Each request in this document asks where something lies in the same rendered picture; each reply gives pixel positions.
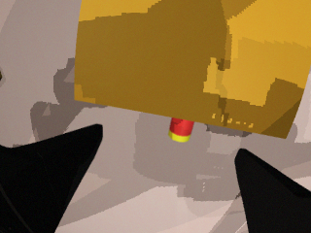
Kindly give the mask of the red cylindrical rod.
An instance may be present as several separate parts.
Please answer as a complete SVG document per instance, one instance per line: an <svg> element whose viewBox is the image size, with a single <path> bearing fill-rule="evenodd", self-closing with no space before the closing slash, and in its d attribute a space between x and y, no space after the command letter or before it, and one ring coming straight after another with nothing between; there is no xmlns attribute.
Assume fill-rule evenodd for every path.
<svg viewBox="0 0 311 233"><path fill-rule="evenodd" d="M168 137L176 141L189 140L193 124L194 121L175 119L174 117L171 117L170 129L168 129Z"/></svg>

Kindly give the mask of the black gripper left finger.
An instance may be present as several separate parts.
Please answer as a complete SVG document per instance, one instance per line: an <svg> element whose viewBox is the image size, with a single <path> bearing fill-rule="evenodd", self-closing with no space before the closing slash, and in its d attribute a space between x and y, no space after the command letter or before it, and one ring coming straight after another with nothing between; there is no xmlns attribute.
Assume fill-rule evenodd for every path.
<svg viewBox="0 0 311 233"><path fill-rule="evenodd" d="M0 145L0 191L31 233L54 233L102 140L90 124L34 144Z"/></svg>

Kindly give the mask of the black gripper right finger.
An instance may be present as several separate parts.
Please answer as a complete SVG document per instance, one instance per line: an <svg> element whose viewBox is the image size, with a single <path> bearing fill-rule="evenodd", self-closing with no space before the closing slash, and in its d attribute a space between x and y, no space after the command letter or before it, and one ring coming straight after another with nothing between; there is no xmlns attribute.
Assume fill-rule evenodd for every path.
<svg viewBox="0 0 311 233"><path fill-rule="evenodd" d="M311 233L311 191L245 148L234 167L249 233Z"/></svg>

